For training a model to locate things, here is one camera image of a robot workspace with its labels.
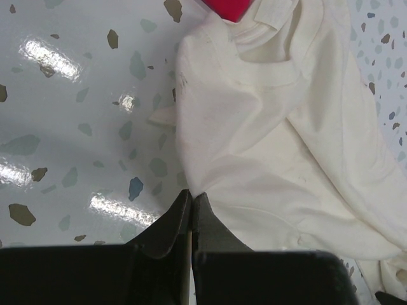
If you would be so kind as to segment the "cream white t shirt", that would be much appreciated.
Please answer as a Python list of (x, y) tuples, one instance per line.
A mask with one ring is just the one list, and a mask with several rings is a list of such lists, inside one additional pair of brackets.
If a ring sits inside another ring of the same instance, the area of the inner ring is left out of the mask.
[(346, 1), (254, 1), (181, 40), (174, 125), (192, 196), (253, 250), (325, 250), (406, 299), (406, 176), (349, 47)]

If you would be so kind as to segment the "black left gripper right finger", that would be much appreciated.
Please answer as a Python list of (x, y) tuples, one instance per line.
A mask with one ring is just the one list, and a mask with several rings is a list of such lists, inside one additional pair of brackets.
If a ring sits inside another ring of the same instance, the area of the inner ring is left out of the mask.
[(193, 201), (192, 269), (197, 304), (357, 304), (347, 270), (321, 251), (254, 251)]

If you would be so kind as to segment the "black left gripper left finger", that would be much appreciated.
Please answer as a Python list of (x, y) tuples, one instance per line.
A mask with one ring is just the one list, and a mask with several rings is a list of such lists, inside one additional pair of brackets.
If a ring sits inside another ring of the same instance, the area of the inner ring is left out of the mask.
[(2, 304), (187, 304), (191, 194), (117, 245), (1, 250)]

